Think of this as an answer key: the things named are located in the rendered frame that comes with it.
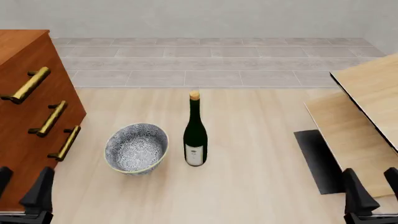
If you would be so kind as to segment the red-brown wooden cabinet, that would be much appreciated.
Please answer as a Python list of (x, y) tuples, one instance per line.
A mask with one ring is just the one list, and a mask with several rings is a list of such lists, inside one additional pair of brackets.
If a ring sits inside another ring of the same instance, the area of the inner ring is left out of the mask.
[[(0, 30), (0, 96), (13, 95), (30, 80), (28, 71), (48, 67), (49, 76), (22, 104), (0, 99), (0, 167), (14, 173), (0, 198), (0, 212), (21, 211), (19, 201), (44, 167), (55, 167), (47, 154), (58, 152), (66, 138), (64, 129), (79, 126), (86, 111), (63, 66), (47, 30)], [(44, 138), (28, 134), (40, 128), (62, 100), (67, 108)]]

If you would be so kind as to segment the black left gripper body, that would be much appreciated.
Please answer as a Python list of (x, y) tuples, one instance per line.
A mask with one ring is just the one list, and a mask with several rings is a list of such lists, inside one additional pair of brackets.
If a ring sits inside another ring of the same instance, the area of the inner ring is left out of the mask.
[(38, 215), (25, 213), (0, 214), (0, 224), (50, 224), (53, 214), (43, 211)]

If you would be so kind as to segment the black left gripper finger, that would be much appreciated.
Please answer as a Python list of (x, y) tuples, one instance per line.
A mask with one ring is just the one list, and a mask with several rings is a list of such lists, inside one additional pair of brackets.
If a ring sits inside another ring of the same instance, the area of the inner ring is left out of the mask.
[(52, 186), (55, 171), (44, 167), (30, 190), (19, 203), (25, 208), (25, 214), (38, 215), (41, 212), (52, 212)]
[(13, 173), (14, 172), (6, 166), (0, 167), (0, 198), (10, 182)]

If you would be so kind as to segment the blue white patterned bowl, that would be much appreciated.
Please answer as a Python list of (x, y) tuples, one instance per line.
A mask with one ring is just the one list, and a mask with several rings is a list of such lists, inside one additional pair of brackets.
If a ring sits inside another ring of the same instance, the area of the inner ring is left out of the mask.
[(162, 128), (148, 123), (130, 124), (108, 139), (104, 158), (119, 173), (146, 175), (164, 160), (168, 145), (168, 135)]

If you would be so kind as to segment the dark green wine bottle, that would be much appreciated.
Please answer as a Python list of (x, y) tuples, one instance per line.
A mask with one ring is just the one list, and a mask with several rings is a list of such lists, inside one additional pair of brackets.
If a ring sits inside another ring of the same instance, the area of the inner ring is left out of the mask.
[(183, 134), (184, 157), (188, 165), (202, 166), (207, 159), (208, 136), (200, 116), (200, 93), (189, 93), (190, 117)]

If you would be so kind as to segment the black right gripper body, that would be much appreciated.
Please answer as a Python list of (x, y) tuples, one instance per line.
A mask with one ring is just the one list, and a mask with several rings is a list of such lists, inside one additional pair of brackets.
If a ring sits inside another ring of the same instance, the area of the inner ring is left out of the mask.
[(346, 224), (398, 224), (398, 213), (373, 214), (372, 212), (348, 213)]

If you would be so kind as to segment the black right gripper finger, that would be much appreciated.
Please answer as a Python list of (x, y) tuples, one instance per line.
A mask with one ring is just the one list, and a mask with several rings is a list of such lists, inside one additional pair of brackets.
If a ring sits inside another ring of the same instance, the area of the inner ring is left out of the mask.
[(342, 173), (345, 188), (345, 214), (372, 216), (373, 210), (380, 207), (379, 203), (364, 188), (352, 168)]
[(398, 169), (395, 167), (388, 168), (388, 170), (384, 172), (384, 177), (386, 178), (398, 201)]

